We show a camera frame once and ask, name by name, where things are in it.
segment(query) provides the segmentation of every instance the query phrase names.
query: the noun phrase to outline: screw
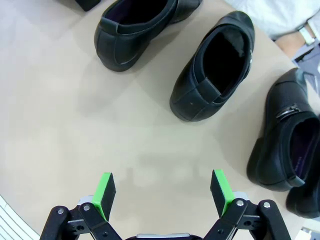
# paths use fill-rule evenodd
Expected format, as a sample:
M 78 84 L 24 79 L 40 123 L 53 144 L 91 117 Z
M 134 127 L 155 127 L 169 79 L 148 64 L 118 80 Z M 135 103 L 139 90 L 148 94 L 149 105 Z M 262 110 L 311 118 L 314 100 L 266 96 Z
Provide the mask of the screw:
M 263 206 L 265 207 L 265 208 L 270 208 L 270 203 L 268 203 L 267 201 L 263 204 Z
M 238 200 L 236 201 L 236 204 L 239 206 L 239 207 L 242 207 L 244 205 L 244 202 L 242 200 Z
M 88 204 L 83 206 L 83 210 L 88 211 L 90 209 L 90 206 Z
M 58 214 L 63 214 L 63 213 L 64 213 L 64 209 L 63 208 L 59 208 Z

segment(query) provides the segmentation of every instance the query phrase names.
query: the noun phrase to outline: white shirt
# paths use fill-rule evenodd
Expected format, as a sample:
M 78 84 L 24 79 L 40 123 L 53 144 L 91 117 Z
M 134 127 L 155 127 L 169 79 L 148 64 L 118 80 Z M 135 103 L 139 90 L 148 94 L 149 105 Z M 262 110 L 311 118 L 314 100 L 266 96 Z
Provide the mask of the white shirt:
M 308 21 L 320 40 L 320 0 L 225 0 L 250 16 L 271 39 L 294 32 Z

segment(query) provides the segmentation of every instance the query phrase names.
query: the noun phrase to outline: striped white surface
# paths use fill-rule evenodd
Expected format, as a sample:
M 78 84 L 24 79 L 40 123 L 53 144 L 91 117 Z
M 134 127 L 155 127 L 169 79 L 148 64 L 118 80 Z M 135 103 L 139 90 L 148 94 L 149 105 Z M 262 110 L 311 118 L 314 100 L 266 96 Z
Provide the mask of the striped white surface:
M 39 240 L 39 238 L 40 236 L 0 195 L 0 240 Z

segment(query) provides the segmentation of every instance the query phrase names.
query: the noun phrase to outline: black leather shoe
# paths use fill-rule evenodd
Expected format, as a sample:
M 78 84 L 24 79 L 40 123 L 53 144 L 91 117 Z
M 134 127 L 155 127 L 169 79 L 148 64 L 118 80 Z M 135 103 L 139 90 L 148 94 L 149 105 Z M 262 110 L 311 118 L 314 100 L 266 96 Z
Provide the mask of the black leather shoe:
M 166 26 L 189 17 L 202 0 L 118 0 L 102 14 L 94 45 L 113 71 L 131 68 Z
M 253 148 L 248 178 L 274 191 L 305 184 L 318 143 L 320 121 L 308 104 L 304 72 L 293 68 L 271 87 L 264 135 Z
M 248 15 L 234 11 L 207 33 L 175 83 L 170 107 L 184 121 L 215 114 L 248 75 L 255 30 Z
M 290 212 L 306 219 L 320 217 L 320 144 L 315 150 L 305 184 L 290 190 L 286 207 Z

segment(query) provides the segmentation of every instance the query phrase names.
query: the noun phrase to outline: beige table surface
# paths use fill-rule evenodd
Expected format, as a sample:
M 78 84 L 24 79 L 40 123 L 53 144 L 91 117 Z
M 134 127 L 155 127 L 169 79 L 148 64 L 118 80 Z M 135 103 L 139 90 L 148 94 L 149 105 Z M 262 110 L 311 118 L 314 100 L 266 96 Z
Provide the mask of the beige table surface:
M 223 169 L 254 203 L 275 200 L 292 237 L 304 220 L 287 192 L 252 184 L 246 166 L 272 83 L 293 67 L 256 29 L 252 69 L 213 117 L 196 123 L 169 108 L 175 81 L 207 31 L 232 8 L 204 0 L 169 26 L 130 70 L 105 68 L 93 37 L 102 1 L 84 13 L 73 0 L 0 0 L 0 193 L 38 233 L 56 205 L 73 208 L 113 172 L 110 221 L 137 233 L 204 236 L 218 219 L 209 186 Z M 309 99 L 320 112 L 319 99 Z M 235 239 L 246 239 L 241 231 Z

